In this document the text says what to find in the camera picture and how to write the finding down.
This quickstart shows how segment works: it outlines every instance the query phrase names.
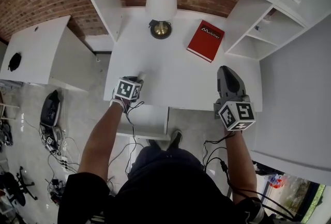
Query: wrist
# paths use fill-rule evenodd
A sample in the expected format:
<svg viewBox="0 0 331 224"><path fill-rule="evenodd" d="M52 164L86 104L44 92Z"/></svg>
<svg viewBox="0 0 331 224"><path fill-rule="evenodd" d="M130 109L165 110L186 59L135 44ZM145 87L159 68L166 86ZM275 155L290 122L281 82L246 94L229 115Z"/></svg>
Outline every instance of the wrist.
<svg viewBox="0 0 331 224"><path fill-rule="evenodd" d="M110 106L118 108L121 112L126 110L126 105L120 99L111 99Z"/></svg>

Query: red book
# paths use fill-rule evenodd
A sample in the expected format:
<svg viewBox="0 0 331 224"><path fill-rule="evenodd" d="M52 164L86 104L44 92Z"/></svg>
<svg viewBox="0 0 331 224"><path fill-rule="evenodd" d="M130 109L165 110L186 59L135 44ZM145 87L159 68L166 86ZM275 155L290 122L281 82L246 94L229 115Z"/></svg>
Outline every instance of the red book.
<svg viewBox="0 0 331 224"><path fill-rule="evenodd" d="M202 21L194 34L187 50L199 57L212 62L222 42L224 31Z"/></svg>

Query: brass lamp base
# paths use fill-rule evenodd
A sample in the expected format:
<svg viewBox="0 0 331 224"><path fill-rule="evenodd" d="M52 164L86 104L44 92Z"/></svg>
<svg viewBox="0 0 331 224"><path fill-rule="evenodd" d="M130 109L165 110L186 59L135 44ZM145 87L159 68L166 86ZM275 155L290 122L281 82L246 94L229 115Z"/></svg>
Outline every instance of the brass lamp base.
<svg viewBox="0 0 331 224"><path fill-rule="evenodd" d="M156 39L166 39L171 34L172 29L168 22L152 20L149 25L151 27L151 35Z"/></svg>

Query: office chair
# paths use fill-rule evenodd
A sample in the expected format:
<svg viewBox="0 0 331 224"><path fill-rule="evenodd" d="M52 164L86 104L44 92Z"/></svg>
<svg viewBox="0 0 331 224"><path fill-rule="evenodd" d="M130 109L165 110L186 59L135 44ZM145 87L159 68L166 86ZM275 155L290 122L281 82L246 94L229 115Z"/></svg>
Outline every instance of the office chair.
<svg viewBox="0 0 331 224"><path fill-rule="evenodd" d="M35 183L26 184L22 175L23 167L20 167L20 173L16 175L17 181L15 180L14 175L10 172L6 172L3 175L0 175L0 184L7 190L9 201L12 202L16 200L21 206L25 205L25 196L24 194L29 194L34 200L38 200L37 197L33 196L30 191L27 189L28 186L34 186Z"/></svg>

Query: shoe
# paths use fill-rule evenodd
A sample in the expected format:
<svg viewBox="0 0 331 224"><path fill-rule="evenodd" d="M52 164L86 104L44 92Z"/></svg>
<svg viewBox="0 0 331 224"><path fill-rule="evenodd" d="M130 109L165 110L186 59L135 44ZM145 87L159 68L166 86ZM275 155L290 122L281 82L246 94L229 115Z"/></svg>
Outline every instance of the shoe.
<svg viewBox="0 0 331 224"><path fill-rule="evenodd" d="M179 144L182 141L182 137L183 137L183 133L179 129L175 130L171 135L171 143L168 149L178 148Z"/></svg>
<svg viewBox="0 0 331 224"><path fill-rule="evenodd" d="M159 144L157 144L154 139L148 139L147 142L151 147L160 148Z"/></svg>

